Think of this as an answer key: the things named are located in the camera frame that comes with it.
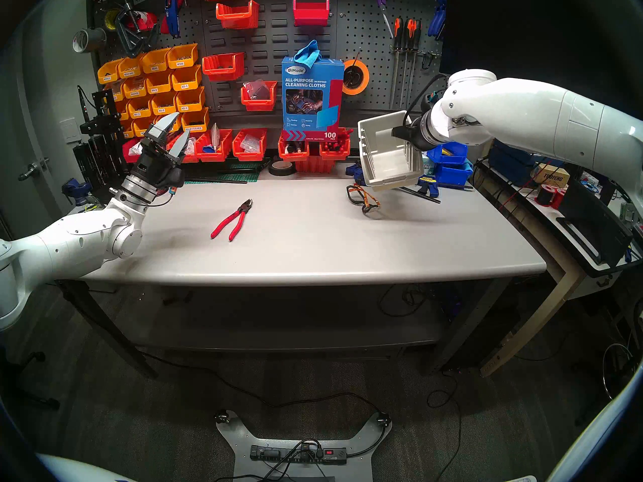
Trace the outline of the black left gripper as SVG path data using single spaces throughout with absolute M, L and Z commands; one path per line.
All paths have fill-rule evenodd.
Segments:
M 179 112 L 163 116 L 146 130 L 147 140 L 140 140 L 141 154 L 132 167 L 132 176 L 141 179 L 158 190 L 181 188 L 185 183 L 185 172 L 181 164 L 190 139 L 190 129 L 181 133 L 169 152 L 166 147 L 169 133 L 173 132 Z

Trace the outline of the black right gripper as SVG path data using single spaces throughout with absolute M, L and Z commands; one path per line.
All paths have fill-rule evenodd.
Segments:
M 420 152 L 427 152 L 435 148 L 435 138 L 427 128 L 426 117 L 416 118 L 410 125 L 397 126 L 392 128 L 391 136 L 404 140 Z

